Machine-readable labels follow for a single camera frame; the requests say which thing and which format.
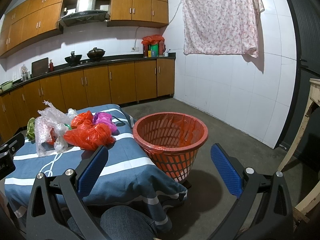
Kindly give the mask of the clear bubble wrap sheet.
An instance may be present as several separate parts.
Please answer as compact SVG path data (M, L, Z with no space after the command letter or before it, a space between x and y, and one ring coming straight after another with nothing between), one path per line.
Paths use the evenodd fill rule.
M47 107L44 110L38 110L40 116L35 119L35 144L36 153L39 157L48 155L51 148L54 149L56 134L54 132L54 111L57 109L51 102L44 100Z

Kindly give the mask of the large orange plastic bag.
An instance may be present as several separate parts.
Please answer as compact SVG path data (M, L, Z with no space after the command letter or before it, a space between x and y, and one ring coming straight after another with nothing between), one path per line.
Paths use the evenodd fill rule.
M108 146L115 142L109 126L106 124L94 125L89 120L85 120L77 128L67 131L63 138L67 143L88 151L95 151L99 146Z

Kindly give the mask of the red plastic trash basket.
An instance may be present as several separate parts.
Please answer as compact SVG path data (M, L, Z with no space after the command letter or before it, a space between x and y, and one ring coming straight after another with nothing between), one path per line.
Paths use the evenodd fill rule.
M140 118L134 124L133 137L160 170L183 183L208 139L208 128L188 114L159 112Z

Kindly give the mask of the wooden kitchen cabinets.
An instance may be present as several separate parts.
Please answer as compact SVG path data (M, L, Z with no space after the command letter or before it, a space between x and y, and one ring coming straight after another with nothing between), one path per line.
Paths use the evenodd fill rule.
M38 117L51 102L66 113L114 103L140 102L172 96L175 60L169 58L129 60L102 66L75 68L29 82L1 95L1 142L8 141Z
M59 35L66 27L92 22L161 28L169 23L168 0L26 0L4 16L1 57Z

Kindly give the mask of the cream wooden table leg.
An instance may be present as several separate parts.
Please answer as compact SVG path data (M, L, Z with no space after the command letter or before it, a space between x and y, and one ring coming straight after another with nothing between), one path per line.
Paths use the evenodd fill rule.
M319 221L319 78L304 78L282 146L288 151L278 170L289 188L293 212L300 220Z

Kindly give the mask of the green paw print bag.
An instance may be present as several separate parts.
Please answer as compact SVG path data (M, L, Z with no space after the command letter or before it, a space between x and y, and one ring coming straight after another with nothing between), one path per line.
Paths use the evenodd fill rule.
M27 123L26 137L29 141L35 141L35 118L30 118Z

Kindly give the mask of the clear plastic bag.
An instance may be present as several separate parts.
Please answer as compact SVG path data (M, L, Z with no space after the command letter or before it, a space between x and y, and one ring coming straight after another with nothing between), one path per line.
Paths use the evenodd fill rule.
M68 142L65 141L64 135L69 129L64 125L68 124L71 126L71 121L77 115L75 109L69 108L68 112L62 113L60 110L54 111L54 132L56 134L56 141L54 142L54 148L57 153L65 152L68 148Z

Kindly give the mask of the blue jeans knee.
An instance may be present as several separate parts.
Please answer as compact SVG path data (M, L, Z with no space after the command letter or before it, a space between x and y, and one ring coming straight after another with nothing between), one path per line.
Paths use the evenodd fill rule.
M93 218L111 239L157 239L155 221L129 206L118 205Z

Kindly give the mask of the green basin on counter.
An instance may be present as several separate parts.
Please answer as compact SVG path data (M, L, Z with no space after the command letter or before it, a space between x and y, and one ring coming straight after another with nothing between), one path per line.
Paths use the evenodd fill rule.
M4 82L4 83L2 83L2 84L0 85L1 90L2 90L3 92L6 91L6 90L9 90L12 86L13 86L13 81L12 81L12 80L6 81L6 82Z

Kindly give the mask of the small orange plastic bag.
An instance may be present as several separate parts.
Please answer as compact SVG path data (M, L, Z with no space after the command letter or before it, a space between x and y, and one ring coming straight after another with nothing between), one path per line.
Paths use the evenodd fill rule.
M71 121L71 128L76 129L78 126L82 124L92 125L93 124L92 121L93 121L93 114L91 111L80 113L76 115Z

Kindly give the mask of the clear jar on counter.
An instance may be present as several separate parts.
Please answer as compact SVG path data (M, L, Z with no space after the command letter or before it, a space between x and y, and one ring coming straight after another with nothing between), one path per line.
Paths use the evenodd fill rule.
M29 72L28 68L25 65L23 65L20 68L20 72L21 72L22 81L27 81L28 79L30 79L30 72Z

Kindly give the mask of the blue white striped tablecloth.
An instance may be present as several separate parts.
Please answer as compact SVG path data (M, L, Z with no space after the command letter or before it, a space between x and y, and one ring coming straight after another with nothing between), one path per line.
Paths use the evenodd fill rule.
M161 171L133 138L134 119L118 105L89 107L92 113L112 115L117 125L115 142L96 157L89 166L85 182L80 184L80 196L87 207L138 205L155 223L156 229L172 228L166 211L187 199L187 189ZM82 160L83 150L70 147L66 152L52 151L38 156L36 145L29 141L17 151L15 171L4 181L5 196L18 219L26 222L27 206L36 175L59 176L75 169Z

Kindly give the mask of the black lidded pot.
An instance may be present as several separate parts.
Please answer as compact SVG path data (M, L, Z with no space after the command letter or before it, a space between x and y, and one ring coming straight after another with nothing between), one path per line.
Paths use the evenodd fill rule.
M91 61L100 61L103 56L105 55L105 51L103 49L94 47L92 50L90 50L87 53L87 57L91 60Z

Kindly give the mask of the white cup on counter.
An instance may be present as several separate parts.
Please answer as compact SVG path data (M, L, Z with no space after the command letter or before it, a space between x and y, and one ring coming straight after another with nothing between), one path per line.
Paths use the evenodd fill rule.
M169 56L169 53L170 53L170 49L169 50L166 50L163 54L164 57L168 57Z

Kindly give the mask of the red bag with containers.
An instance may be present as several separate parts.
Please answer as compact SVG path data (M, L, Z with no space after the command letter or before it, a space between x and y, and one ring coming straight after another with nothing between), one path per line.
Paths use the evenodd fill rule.
M142 38L143 56L159 57L165 52L165 39L162 35L151 35Z

